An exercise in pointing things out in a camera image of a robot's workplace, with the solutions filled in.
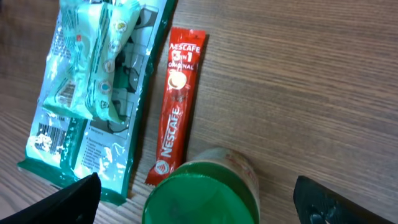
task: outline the table surface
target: table surface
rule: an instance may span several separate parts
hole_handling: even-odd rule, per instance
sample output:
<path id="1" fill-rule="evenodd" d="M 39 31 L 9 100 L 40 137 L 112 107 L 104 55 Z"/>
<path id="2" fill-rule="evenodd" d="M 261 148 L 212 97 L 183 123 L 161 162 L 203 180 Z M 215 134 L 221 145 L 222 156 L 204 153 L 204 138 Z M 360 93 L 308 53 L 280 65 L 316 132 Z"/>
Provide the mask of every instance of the table surface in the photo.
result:
<path id="1" fill-rule="evenodd" d="M 0 218 L 55 189 L 17 170 L 42 84 L 58 2 L 5 0 L 0 13 Z M 242 152 L 261 187 L 262 223 L 298 223 L 298 175 L 398 222 L 398 2 L 179 0 L 174 26 L 210 38 L 188 158 Z M 139 223 L 152 190 L 166 49 L 146 98 L 130 199 L 98 223 Z"/>

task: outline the plastic bag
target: plastic bag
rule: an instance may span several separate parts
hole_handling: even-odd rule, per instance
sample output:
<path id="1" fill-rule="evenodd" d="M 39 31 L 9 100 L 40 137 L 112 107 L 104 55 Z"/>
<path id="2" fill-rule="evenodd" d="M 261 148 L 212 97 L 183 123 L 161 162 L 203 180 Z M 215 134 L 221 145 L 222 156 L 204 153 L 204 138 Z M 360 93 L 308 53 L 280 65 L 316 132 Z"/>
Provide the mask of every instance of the plastic bag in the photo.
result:
<path id="1" fill-rule="evenodd" d="M 97 172 L 101 199 L 116 205 L 126 201 L 148 82 L 175 0 L 140 0 L 140 4 L 137 24 L 115 60 L 112 102 L 124 124 L 69 118 L 42 108 L 57 74 L 64 72 L 71 60 L 60 13 L 25 160 L 18 163 L 21 170 L 61 188 Z"/>
<path id="2" fill-rule="evenodd" d="M 121 123 L 111 101 L 115 59 L 139 17 L 136 0 L 114 6 L 61 0 L 68 68 L 57 74 L 43 107 L 72 118 Z"/>

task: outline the black object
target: black object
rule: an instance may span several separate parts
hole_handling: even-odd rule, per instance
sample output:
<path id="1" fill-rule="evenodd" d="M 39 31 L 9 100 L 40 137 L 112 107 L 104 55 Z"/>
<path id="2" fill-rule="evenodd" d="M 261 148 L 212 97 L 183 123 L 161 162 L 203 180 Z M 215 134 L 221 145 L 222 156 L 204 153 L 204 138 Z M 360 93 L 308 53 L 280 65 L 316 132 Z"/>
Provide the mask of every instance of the black object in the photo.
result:
<path id="1" fill-rule="evenodd" d="M 297 179 L 293 201 L 302 224 L 392 223 L 304 176 Z"/>
<path id="2" fill-rule="evenodd" d="M 0 221 L 9 223 L 93 223 L 100 202 L 101 181 L 93 173 L 71 186 Z"/>

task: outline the green plastic packaging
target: green plastic packaging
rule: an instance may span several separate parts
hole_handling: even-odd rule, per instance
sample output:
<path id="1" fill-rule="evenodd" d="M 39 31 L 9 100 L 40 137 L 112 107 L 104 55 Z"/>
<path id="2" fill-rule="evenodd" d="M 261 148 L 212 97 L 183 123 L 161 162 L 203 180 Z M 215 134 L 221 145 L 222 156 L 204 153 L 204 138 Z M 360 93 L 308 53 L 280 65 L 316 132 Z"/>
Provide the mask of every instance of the green plastic packaging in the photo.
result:
<path id="1" fill-rule="evenodd" d="M 143 224 L 258 224 L 259 188 L 249 162 L 210 149 L 170 174 L 149 195 Z"/>
<path id="2" fill-rule="evenodd" d="M 126 7 L 135 1 L 115 3 Z M 110 8 L 102 4 L 95 6 L 95 11 Z M 25 160 L 18 163 L 20 170 L 61 188 L 97 172 L 102 185 L 101 200 L 116 205 L 126 201 L 148 83 L 174 6 L 174 0 L 140 0 L 141 10 L 134 30 L 115 58 L 110 102 L 122 123 L 96 117 L 71 118 L 43 108 L 53 86 L 57 86 L 56 79 L 74 60 L 64 41 L 64 16 L 60 11 Z M 104 44 L 105 47 L 109 49 L 111 44 Z"/>
<path id="3" fill-rule="evenodd" d="M 138 20 L 137 1 L 114 6 L 60 0 L 69 67 L 57 75 L 43 107 L 62 116 L 120 123 L 111 101 L 115 59 Z"/>

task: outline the nescafe logo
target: nescafe logo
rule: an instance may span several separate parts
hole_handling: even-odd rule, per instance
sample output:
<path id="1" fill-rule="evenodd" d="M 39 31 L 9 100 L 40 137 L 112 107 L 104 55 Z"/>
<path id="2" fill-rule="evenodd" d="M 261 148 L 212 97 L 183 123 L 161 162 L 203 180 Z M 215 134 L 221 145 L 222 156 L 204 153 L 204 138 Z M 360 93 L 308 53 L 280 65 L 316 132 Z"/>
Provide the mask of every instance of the nescafe logo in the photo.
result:
<path id="1" fill-rule="evenodd" d="M 170 170 L 169 164 L 166 161 L 157 161 L 155 165 L 156 173 L 163 175 L 168 173 Z"/>

